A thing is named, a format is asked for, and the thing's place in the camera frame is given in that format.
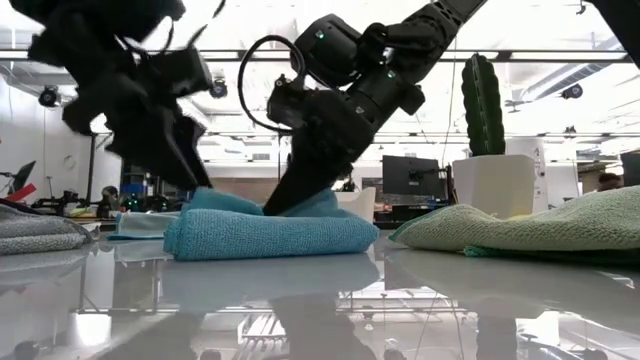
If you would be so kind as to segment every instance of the ceiling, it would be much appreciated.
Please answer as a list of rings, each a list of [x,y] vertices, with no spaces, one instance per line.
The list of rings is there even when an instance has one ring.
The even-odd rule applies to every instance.
[[[268,33],[295,39],[311,22],[331,12],[362,31],[372,22],[402,21],[424,2],[228,0],[220,16],[210,22],[197,47],[201,50],[246,49]],[[207,23],[218,5],[215,1],[201,0],[184,0],[184,3],[187,13],[175,24],[174,48],[183,46],[197,28]],[[595,8],[587,4],[582,15],[576,15],[578,10],[578,0],[491,0],[465,25],[450,48],[458,50],[452,56],[468,56],[463,55],[462,50],[520,49],[547,50],[538,56],[541,59],[559,59],[562,55],[559,52],[566,50],[619,49],[620,44]],[[27,48],[31,35],[42,29],[39,24],[13,12],[7,1],[0,4],[0,26],[2,49]],[[160,24],[143,45],[148,49],[160,48],[169,27],[168,21]],[[206,124],[212,132],[236,136],[227,139],[216,137],[220,141],[210,139],[209,144],[218,145],[203,147],[220,147],[216,148],[220,151],[203,149],[205,153],[215,154],[211,157],[232,157],[228,151],[221,150],[224,148],[219,144],[221,142],[233,143],[237,147],[254,142],[259,143],[254,146],[266,147],[266,150],[259,151],[276,148],[276,143],[271,142],[272,134],[254,128],[241,114],[236,90],[238,65],[237,62],[209,63],[213,74],[226,78],[229,87],[226,98],[213,99],[208,93],[200,93],[182,102],[187,113]],[[384,143],[384,150],[380,150],[381,146],[373,146],[370,153],[375,155],[370,156],[372,159],[392,148],[395,152],[419,152],[433,157],[444,152],[445,139],[448,143],[446,152],[459,156],[466,148],[466,123],[460,90],[463,65],[439,63],[431,71],[421,83],[426,103],[416,116],[397,112],[385,124],[377,139]],[[572,140],[571,146],[585,153],[610,155],[640,147],[636,138],[586,135],[640,133],[640,72],[633,64],[496,63],[495,69],[502,100],[520,104],[515,108],[505,105],[503,109],[507,133],[562,133],[566,127],[574,126],[578,133],[585,135]],[[4,62],[0,63],[0,72],[7,75],[7,81],[12,85],[27,91],[39,92],[45,84],[57,84],[63,94],[75,96],[73,80],[64,70],[28,62]],[[258,117],[264,118],[261,111],[265,108],[265,100],[281,73],[294,74],[286,62],[249,65],[244,90],[249,107],[256,111]],[[561,90],[575,83],[584,89],[580,99],[564,100],[558,96]],[[452,135],[447,138],[445,133],[448,131]],[[253,140],[247,140],[249,135],[254,136]],[[546,138],[545,141],[550,149],[568,146],[562,137]],[[249,156],[247,152],[240,150],[245,157]]]

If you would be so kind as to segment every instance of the blue towel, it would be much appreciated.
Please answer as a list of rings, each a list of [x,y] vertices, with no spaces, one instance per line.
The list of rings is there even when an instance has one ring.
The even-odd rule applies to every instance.
[[[177,261],[360,253],[378,238],[373,224],[338,208],[327,189],[282,216],[250,201],[198,189],[165,233]]]

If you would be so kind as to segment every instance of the reflective table surface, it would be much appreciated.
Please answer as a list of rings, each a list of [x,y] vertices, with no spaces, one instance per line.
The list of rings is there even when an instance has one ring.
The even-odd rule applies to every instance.
[[[101,242],[0,258],[0,360],[640,359],[638,284],[384,239],[359,255],[198,263],[162,242]]]

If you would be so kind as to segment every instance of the towel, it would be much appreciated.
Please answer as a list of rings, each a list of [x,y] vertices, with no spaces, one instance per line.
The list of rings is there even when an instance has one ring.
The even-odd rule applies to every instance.
[[[71,220],[0,205],[0,256],[71,250],[90,242],[90,233]]]
[[[542,213],[499,220],[468,205],[414,219],[390,239],[474,257],[640,263],[640,186],[587,194]]]
[[[327,189],[279,217],[234,195],[198,189],[165,234],[177,261],[246,259],[364,252],[378,228],[339,209]]]
[[[163,239],[169,224],[179,215],[179,212],[118,214],[116,216],[116,230],[107,235],[107,240]]]

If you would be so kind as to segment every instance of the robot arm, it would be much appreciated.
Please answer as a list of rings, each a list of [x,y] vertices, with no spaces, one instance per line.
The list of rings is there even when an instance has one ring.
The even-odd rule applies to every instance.
[[[640,63],[640,0],[590,1]],[[114,133],[108,150],[183,189],[210,186],[196,151],[204,129],[182,114],[176,100],[210,89],[208,68],[193,46],[150,55],[127,40],[142,41],[166,16],[178,20],[185,12],[181,0],[10,2],[45,25],[29,58],[65,67],[78,83],[78,97],[63,112],[73,131],[89,135],[90,122],[104,113]],[[281,214],[350,173],[398,108],[414,114],[425,101],[416,84],[485,2],[432,2],[400,24],[372,24],[363,34],[335,15],[314,22],[292,50],[298,77],[278,78],[268,101],[269,119],[291,127],[292,160],[265,213]],[[258,46],[240,66],[241,93],[242,70]],[[386,49],[391,53],[384,55]],[[306,75],[327,89],[304,88]],[[241,104],[248,112],[243,98]]]
[[[640,64],[640,26],[634,20],[640,16],[640,1],[591,1]],[[307,69],[329,90],[303,89],[284,77],[276,81],[268,117],[294,129],[293,156],[265,213],[280,214],[350,173],[398,108],[414,114],[425,100],[416,84],[485,2],[432,2],[400,24],[372,24],[362,35],[335,15],[314,22],[295,42],[306,66],[294,57],[293,67]],[[388,48],[392,53],[385,57]],[[350,83],[346,91],[338,90]]]

